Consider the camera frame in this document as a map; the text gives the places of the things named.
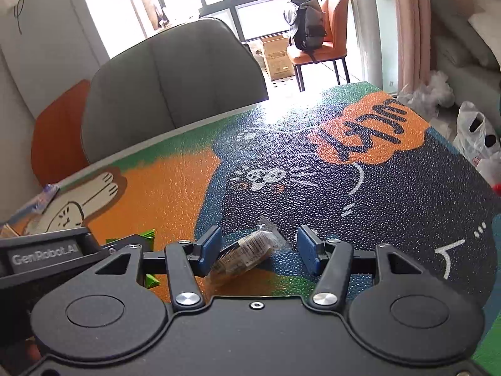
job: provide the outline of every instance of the orange chair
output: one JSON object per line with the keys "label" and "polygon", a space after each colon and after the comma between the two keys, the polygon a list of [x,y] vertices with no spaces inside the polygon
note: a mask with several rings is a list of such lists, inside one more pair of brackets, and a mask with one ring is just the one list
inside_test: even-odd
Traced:
{"label": "orange chair", "polygon": [[[313,51],[313,56],[318,62],[327,62],[331,60],[334,64],[336,79],[338,85],[339,80],[338,67],[336,61],[340,59],[343,62],[346,81],[350,83],[350,75],[346,66],[345,57],[348,54],[346,50],[346,30],[348,28],[348,3],[350,0],[339,0],[337,5],[334,1],[325,0],[322,3],[322,11],[326,12],[325,31],[327,36],[324,38],[324,44],[321,48]],[[300,91],[305,90],[305,82],[302,79],[301,66],[314,64],[312,58],[306,53],[296,48],[295,45],[287,48],[287,54],[294,65],[294,73],[296,74],[297,85]]]}
{"label": "orange chair", "polygon": [[80,132],[90,86],[87,80],[78,82],[37,117],[31,162],[42,186],[57,183],[89,165]]}

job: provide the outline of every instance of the pink curtain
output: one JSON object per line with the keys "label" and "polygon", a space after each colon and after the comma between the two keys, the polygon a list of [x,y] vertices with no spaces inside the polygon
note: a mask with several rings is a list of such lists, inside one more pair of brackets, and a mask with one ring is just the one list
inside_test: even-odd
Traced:
{"label": "pink curtain", "polygon": [[430,0],[395,0],[398,24],[398,89],[415,90],[430,78]]}

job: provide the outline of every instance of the blue gripper pad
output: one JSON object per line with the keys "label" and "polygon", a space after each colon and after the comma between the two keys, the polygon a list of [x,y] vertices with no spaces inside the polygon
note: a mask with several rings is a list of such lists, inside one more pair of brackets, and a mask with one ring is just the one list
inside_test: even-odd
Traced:
{"label": "blue gripper pad", "polygon": [[219,226],[212,226],[201,238],[204,240],[200,260],[198,263],[199,272],[202,277],[209,274],[212,265],[217,260],[222,246],[222,230]]}
{"label": "blue gripper pad", "polygon": [[297,229],[297,251],[308,271],[314,276],[320,276],[323,268],[316,244],[301,227]]}

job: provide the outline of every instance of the drawing on wall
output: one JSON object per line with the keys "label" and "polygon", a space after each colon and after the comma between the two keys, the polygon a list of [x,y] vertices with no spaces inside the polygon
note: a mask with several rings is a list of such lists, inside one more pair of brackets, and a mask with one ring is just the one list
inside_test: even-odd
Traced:
{"label": "drawing on wall", "polygon": [[111,208],[126,187],[127,180],[118,168],[106,168],[54,199],[40,219],[28,224],[25,234],[86,226],[93,218]]}

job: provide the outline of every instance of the white plastic bag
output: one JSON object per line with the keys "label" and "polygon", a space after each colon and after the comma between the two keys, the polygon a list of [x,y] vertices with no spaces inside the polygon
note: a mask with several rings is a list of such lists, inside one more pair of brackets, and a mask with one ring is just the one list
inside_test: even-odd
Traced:
{"label": "white plastic bag", "polygon": [[444,72],[433,71],[431,73],[429,88],[429,100],[433,103],[438,104],[442,107],[452,107],[454,106],[455,96],[452,88],[448,85],[447,76]]}
{"label": "white plastic bag", "polygon": [[501,184],[501,162],[499,159],[484,158],[477,165],[477,171],[487,181],[487,183],[499,194],[499,185]]}
{"label": "white plastic bag", "polygon": [[457,137],[454,146],[474,166],[501,151],[492,124],[472,102],[464,102],[457,117]]}
{"label": "white plastic bag", "polygon": [[408,91],[404,87],[397,100],[414,110],[426,121],[438,116],[437,106],[451,107],[454,105],[454,93],[447,84],[448,76],[444,72],[432,72],[428,86],[421,85],[415,91]]}
{"label": "white plastic bag", "polygon": [[430,121],[438,116],[437,103],[429,99],[429,90],[426,85],[421,85],[413,92],[406,92],[407,86],[403,88],[397,97],[397,100],[414,110],[424,120]]}

